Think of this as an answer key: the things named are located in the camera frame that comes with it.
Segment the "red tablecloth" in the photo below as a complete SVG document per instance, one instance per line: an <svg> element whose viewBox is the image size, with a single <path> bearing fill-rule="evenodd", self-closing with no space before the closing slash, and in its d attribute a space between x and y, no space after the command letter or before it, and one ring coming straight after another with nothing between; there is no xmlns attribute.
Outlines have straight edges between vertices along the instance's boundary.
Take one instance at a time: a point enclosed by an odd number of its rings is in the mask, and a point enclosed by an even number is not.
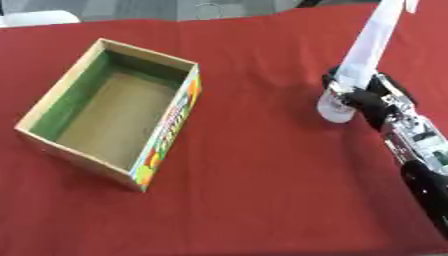
<svg viewBox="0 0 448 256"><path fill-rule="evenodd" d="M373 5L0 30L0 255L409 255L446 243L357 117L315 109ZM400 22L380 70L448 134L447 1ZM204 93L145 194L28 147L14 124L99 37L198 61Z"/></svg>

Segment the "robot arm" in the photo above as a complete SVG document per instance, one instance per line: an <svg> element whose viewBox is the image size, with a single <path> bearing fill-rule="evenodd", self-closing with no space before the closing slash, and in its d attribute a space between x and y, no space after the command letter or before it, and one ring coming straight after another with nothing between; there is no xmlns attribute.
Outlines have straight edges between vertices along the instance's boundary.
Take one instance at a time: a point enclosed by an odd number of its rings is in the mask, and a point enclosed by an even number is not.
<svg viewBox="0 0 448 256"><path fill-rule="evenodd" d="M448 141L433 123L418 114L416 102L386 74L376 73L366 90L343 89L323 76L342 104L360 111L381 134L401 169L406 185L437 229L448 239Z"/></svg>

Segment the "wire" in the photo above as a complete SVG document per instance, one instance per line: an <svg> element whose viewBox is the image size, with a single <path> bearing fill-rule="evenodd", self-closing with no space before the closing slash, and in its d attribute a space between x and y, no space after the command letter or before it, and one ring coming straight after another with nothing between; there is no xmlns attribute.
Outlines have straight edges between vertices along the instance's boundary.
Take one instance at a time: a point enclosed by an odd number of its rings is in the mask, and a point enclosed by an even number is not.
<svg viewBox="0 0 448 256"><path fill-rule="evenodd" d="M199 9L204 7L204 6L214 6L214 7L217 7L217 9L218 9L218 16L215 17L215 19L220 19L220 18L224 17L224 8L221 5L215 4L215 3L203 3L203 4L196 5L196 18L198 20L204 20L199 15Z"/></svg>

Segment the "colorful box label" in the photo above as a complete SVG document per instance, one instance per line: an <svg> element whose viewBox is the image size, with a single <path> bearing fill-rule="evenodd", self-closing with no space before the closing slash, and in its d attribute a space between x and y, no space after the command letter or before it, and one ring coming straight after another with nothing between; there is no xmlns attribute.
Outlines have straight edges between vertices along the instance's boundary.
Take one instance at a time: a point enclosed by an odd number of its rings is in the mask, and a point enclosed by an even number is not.
<svg viewBox="0 0 448 256"><path fill-rule="evenodd" d="M182 128L197 97L201 92L201 83L197 67L190 73L185 84L179 89L173 103L165 112L145 149L131 170L132 178L146 190L160 163Z"/></svg>

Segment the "open cardboard box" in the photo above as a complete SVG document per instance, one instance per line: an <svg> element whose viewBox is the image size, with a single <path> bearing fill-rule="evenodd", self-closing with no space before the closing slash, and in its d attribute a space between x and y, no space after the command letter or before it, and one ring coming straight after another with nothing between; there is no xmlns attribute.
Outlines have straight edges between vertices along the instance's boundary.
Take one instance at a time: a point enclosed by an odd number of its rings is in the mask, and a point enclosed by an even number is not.
<svg viewBox="0 0 448 256"><path fill-rule="evenodd" d="M15 129L145 190L201 92L198 64L99 39Z"/></svg>

